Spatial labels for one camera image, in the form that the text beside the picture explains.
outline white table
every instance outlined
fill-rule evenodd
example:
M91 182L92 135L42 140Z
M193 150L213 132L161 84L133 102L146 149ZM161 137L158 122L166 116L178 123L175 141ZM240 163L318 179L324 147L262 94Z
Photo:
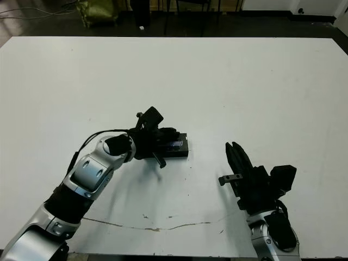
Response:
M89 134L133 127L153 105L163 127L187 132L188 158L124 164L71 251L255 257L245 214L217 179L231 173L233 140L268 171L297 167L283 202L301 256L348 257L347 69L331 39L10 39L0 49L0 248Z

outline chair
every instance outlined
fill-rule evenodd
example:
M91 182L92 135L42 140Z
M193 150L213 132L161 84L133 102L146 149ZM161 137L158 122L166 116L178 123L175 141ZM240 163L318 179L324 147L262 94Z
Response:
M206 26L206 21L208 19L209 8L210 8L210 4L211 4L212 0L176 0L176 8L177 8L178 15L179 15L179 12L180 12L180 10L179 10L179 1L187 2L187 3L194 3L194 4L201 4L202 5L201 13L203 13L203 11L204 11L204 5L208 4L207 12L206 12L206 18L205 18L205 20L203 22L202 31L201 31L201 37L202 37L203 36L203 32L204 32L204 28ZM167 0L167 14L166 14L166 20L165 20L165 26L164 26L164 35L166 35L166 33L167 33L167 25L168 25L168 16L169 16L170 2L171 2L171 0Z

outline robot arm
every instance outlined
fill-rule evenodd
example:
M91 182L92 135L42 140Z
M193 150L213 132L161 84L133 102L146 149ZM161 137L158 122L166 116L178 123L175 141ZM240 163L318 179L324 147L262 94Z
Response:
M75 153L62 183L8 243L1 261L66 260L69 247L65 240L73 237L115 170L133 158L151 156L165 166L156 152L157 145L177 139L179 133L173 128L158 129L163 117L154 107L137 116L135 128L126 134L101 138L95 150L72 167L78 156Z
M244 150L235 142L226 143L228 163L234 175L219 178L230 183L239 197L238 207L249 217L251 241L260 261L300 261L299 241L288 212L279 198L291 190L296 168L274 167L269 176L264 166L253 167Z

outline floor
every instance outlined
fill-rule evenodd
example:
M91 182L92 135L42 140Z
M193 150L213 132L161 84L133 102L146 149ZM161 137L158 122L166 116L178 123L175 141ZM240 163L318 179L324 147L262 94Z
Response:
M42 8L51 12L60 9L64 1L50 0L0 0L0 12L12 8ZM16 16L41 16L33 10L23 10ZM199 37L203 17L197 13L185 13L177 16L170 14L167 34L164 35L165 13L153 12L151 25L145 30L135 26L131 12L123 12L117 26L92 27L83 26L79 14L75 11L66 15L54 15L42 19L0 19L0 47L12 36L151 36L151 37ZM287 17L246 17L239 13L210 13L207 18L204 37L302 37L332 38L348 54L348 37L331 23L311 21L291 21ZM123 260L127 257L71 254L70 261L109 261ZM180 260L204 260L202 258L180 258Z

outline cable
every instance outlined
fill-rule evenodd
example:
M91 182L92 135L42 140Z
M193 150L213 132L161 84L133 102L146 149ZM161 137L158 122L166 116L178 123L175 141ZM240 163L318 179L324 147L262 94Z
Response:
M285 204L280 200L276 200L276 205L277 208L281 208L283 210L284 215L288 218L288 209L286 208Z
M59 11L57 11L55 13L47 12L45 10L42 10L42 9L39 9L39 8L36 8L36 7L21 7L21 8L15 8L15 9L2 11L2 12L0 12L0 14L11 12L11 11L23 10L23 9L32 9L32 10L36 10L36 11L40 11L40 12L46 13L48 15L38 16L38 17L8 16L8 17L0 17L0 19L40 19L40 18L45 18L45 17L52 16L52 15L67 15L67 14L71 14L71 13L74 12L74 11L70 11L70 12L67 12L67 13L60 14L60 12L62 12L62 11L68 11L69 7L66 8L66 9L63 9L63 10L59 10Z
M64 7L66 5L69 5L69 4L75 4L77 1L70 1L70 2L66 2L65 4L63 4L61 7Z
M90 135L90 136L85 140L85 142L81 145L80 149L74 153L74 156L72 157L72 159L71 159L71 161L70 161L69 167L67 168L66 175L68 175L69 172L70 172L70 171L72 170L72 168L74 167L74 165L75 165L75 163L76 163L76 160L77 160L77 157L78 157L78 155L80 154L81 150L82 150L92 139L94 139L95 137L97 137L99 134L102 134L102 133L105 133L105 132L126 132L126 133L128 133L129 130L127 130L127 129L107 129L107 130L103 130L103 131L100 131L100 132L96 132L96 133L93 133L92 135Z
M51 13L51 12L47 12L45 10L42 10L42 9L39 9L39 8L36 8L36 7L21 7L21 8L15 8L15 9L10 9L10 10L6 10L6 11L2 11L0 12L0 14L3 14L3 13L7 13L7 12L11 12L11 11L17 11L17 10L23 10L23 9L33 9L33 10L37 10L37 11L40 11L40 12L43 12L43 13L46 13L46 14L50 14L50 15L59 15L57 13L61 12L61 11L65 11L64 10L59 10L55 13Z

